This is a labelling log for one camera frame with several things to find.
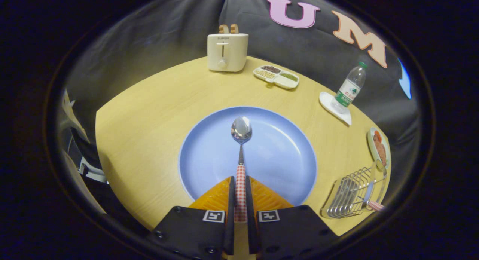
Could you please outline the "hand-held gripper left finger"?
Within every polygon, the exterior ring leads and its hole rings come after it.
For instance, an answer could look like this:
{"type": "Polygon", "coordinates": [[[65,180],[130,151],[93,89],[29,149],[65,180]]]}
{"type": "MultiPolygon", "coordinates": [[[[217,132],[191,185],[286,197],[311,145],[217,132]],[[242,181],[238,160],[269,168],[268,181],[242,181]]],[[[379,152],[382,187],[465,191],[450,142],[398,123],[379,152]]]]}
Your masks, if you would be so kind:
{"type": "Polygon", "coordinates": [[[235,179],[224,179],[189,207],[174,206],[151,240],[187,260],[225,260],[234,253],[235,179]]]}

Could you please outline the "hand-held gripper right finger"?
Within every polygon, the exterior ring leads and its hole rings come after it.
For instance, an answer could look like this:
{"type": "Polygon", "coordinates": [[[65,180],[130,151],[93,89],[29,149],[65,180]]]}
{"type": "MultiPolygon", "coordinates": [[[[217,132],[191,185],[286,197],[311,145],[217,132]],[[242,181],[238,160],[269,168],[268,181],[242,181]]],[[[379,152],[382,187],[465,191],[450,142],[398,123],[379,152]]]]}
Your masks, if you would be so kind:
{"type": "Polygon", "coordinates": [[[261,183],[246,177],[249,253],[257,260],[324,258],[339,237],[308,205],[260,209],[262,197],[271,197],[261,183]]]}

